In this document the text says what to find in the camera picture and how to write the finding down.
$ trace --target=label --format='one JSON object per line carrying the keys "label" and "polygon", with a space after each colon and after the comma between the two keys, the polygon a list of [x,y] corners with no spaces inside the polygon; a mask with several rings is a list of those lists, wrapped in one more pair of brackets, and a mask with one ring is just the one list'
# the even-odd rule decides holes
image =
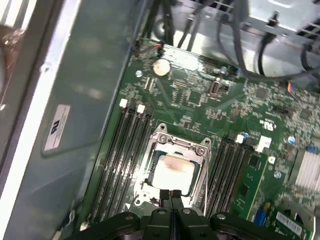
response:
{"label": "label", "polygon": [[293,233],[298,235],[299,237],[301,236],[302,233],[302,227],[296,224],[294,221],[283,215],[281,212],[278,211],[276,214],[276,219],[285,225],[288,229],[290,229]]}
{"label": "label", "polygon": [[59,104],[56,108],[56,112],[49,130],[49,136],[44,146],[45,151],[56,149],[59,146],[69,111],[70,105]]}

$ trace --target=motherboard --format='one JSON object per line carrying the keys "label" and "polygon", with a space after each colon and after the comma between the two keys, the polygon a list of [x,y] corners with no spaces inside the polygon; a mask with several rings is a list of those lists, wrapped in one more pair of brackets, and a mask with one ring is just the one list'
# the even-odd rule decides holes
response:
{"label": "motherboard", "polygon": [[169,189],[205,216],[229,212],[313,239],[319,95],[250,81],[221,60],[155,45],[144,39],[130,57],[78,225],[146,214]]}

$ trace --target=side panel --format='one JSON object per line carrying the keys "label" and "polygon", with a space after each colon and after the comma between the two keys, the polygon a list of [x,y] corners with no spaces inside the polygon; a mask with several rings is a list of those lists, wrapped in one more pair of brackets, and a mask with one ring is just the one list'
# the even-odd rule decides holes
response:
{"label": "side panel", "polygon": [[[85,194],[146,1],[83,0],[60,63],[5,239],[51,239]],[[59,144],[45,150],[58,105]]]}

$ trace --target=cpu socket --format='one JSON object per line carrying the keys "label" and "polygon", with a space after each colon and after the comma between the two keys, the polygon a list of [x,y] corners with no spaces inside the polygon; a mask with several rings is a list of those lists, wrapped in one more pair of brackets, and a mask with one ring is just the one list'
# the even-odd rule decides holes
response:
{"label": "cpu socket", "polygon": [[185,207],[197,202],[211,159],[211,140],[192,142],[167,132],[161,123],[151,134],[134,186],[134,204],[154,203],[160,189],[181,190]]}

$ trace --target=black ram slot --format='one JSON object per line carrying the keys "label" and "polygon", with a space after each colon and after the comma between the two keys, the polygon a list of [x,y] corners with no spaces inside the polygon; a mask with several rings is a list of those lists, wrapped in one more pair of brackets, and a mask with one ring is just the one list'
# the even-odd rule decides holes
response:
{"label": "black ram slot", "polygon": [[[228,212],[253,148],[224,138],[209,173],[206,215]],[[201,210],[204,211],[205,199]]]}
{"label": "black ram slot", "polygon": [[230,209],[231,204],[234,202],[234,198],[236,195],[236,192],[238,190],[238,185],[239,185],[239,181],[242,177],[242,174],[245,170],[246,165],[249,162],[249,159],[251,157],[252,154],[252,147],[251,146],[247,146],[247,149],[245,149],[243,152],[243,155],[241,154],[241,156],[238,157],[238,161],[236,162],[236,166],[233,169],[233,173],[231,175],[232,179],[229,183],[228,186],[228,191],[226,193],[226,200],[224,202],[224,209]]}
{"label": "black ram slot", "polygon": [[[124,122],[127,120],[126,114],[127,114],[127,109],[125,108],[125,109],[123,109],[121,111],[121,114],[119,115],[119,118],[117,120],[117,124],[116,124],[115,130],[114,130],[113,136],[112,136],[113,140],[119,138],[119,135],[121,133],[121,128],[123,127]],[[115,147],[116,147],[116,141],[112,141],[108,152],[109,153],[113,152]],[[95,214],[98,211],[99,195],[100,195],[100,192],[101,192],[102,187],[103,187],[103,181],[105,179],[105,168],[109,164],[109,158],[110,158],[110,155],[108,154],[106,156],[106,158],[104,159],[103,163],[102,163],[102,166],[103,166],[103,170],[102,171],[103,172],[100,175],[100,179],[99,179],[99,182],[98,182],[98,187],[97,187],[96,192],[94,194],[94,202],[93,202],[93,205],[91,207],[91,214],[92,214],[93,217],[95,217]]]}
{"label": "black ram slot", "polygon": [[222,205],[224,204],[222,199],[225,197],[225,191],[227,190],[227,186],[230,184],[231,179],[229,178],[230,169],[233,168],[234,165],[237,164],[238,156],[241,155],[241,148],[238,146],[234,146],[234,150],[229,147],[229,156],[225,158],[225,167],[220,175],[217,177],[218,184],[214,186],[214,199],[213,202],[216,203],[213,205],[214,213],[220,212],[219,209],[222,209]]}
{"label": "black ram slot", "polygon": [[[215,159],[221,159],[222,158],[221,156],[222,156],[222,154],[224,154],[224,151],[226,150],[225,148],[226,148],[226,143],[224,141],[222,141],[221,144],[220,144],[220,147],[218,149],[218,152],[216,154],[216,158]],[[211,171],[209,173],[209,179],[208,179],[208,193],[207,193],[207,201],[206,201],[207,203],[210,202],[210,200],[212,198],[212,195],[213,195],[213,192],[210,192],[209,190],[214,188],[215,181],[217,180],[215,177],[216,177],[217,171],[219,170],[218,166],[219,166],[219,162],[218,161],[213,161],[213,166],[210,167]],[[203,201],[201,203],[201,206],[200,206],[200,209],[202,211],[204,211],[204,209],[205,209],[205,199],[203,199]]]}
{"label": "black ram slot", "polygon": [[125,119],[120,125],[118,129],[116,129],[115,134],[111,140],[111,146],[108,150],[106,161],[103,168],[103,173],[101,174],[101,181],[98,185],[98,191],[97,195],[95,197],[95,206],[92,208],[92,219],[94,221],[98,221],[96,219],[98,217],[99,209],[101,206],[101,202],[103,201],[103,197],[106,192],[106,186],[108,185],[109,175],[111,174],[112,168],[110,166],[114,165],[115,161],[115,153],[117,152],[117,149],[119,148],[120,142],[125,138],[127,131],[128,131],[128,125],[130,125],[132,120],[132,109],[128,109],[125,113]]}
{"label": "black ram slot", "polygon": [[123,206],[125,204],[126,198],[127,198],[127,193],[128,190],[130,188],[130,185],[132,183],[132,178],[134,176],[135,170],[136,170],[136,166],[138,164],[139,158],[140,158],[140,152],[143,149],[144,144],[147,142],[147,140],[149,139],[149,124],[150,124],[150,119],[151,119],[151,114],[147,114],[145,116],[144,119],[144,125],[143,125],[143,130],[141,133],[141,139],[143,139],[142,141],[138,141],[137,142],[137,147],[133,149],[131,158],[130,158],[130,168],[128,171],[128,174],[125,178],[124,181],[124,188],[123,191],[120,194],[120,200],[119,200],[119,204],[116,210],[116,214],[119,214],[122,212]]}
{"label": "black ram slot", "polygon": [[121,158],[119,159],[119,163],[117,165],[117,168],[120,169],[118,171],[118,174],[116,176],[116,179],[114,181],[114,187],[113,189],[111,189],[109,191],[110,194],[110,199],[109,201],[107,201],[106,205],[104,206],[104,214],[103,214],[103,219],[107,219],[109,217],[112,217],[110,215],[110,210],[115,208],[115,204],[117,204],[115,202],[115,200],[118,198],[118,194],[120,191],[120,187],[122,185],[123,179],[124,179],[124,175],[126,172],[126,169],[128,167],[129,164],[129,160],[130,160],[130,156],[133,150],[133,147],[135,145],[135,142],[137,140],[137,136],[141,127],[141,123],[142,123],[142,116],[138,115],[135,118],[135,123],[133,124],[132,127],[132,131],[131,134],[128,136],[127,138],[127,142],[125,144],[126,149],[123,149],[123,155],[121,156]]}
{"label": "black ram slot", "polygon": [[96,221],[100,222],[104,218],[104,209],[105,206],[107,205],[107,202],[109,200],[109,194],[112,188],[112,185],[114,183],[115,176],[117,174],[117,168],[121,159],[121,156],[123,155],[124,148],[126,147],[127,140],[129,138],[129,134],[132,129],[132,123],[133,119],[136,119],[135,117],[135,111],[133,109],[128,110],[128,121],[125,124],[125,127],[123,128],[123,134],[121,135],[122,137],[119,138],[116,144],[116,150],[112,154],[112,160],[110,161],[112,164],[106,166],[106,171],[108,174],[106,175],[106,183],[105,187],[103,189],[103,194],[102,194],[102,202],[99,206],[99,210],[97,213],[97,219]]}

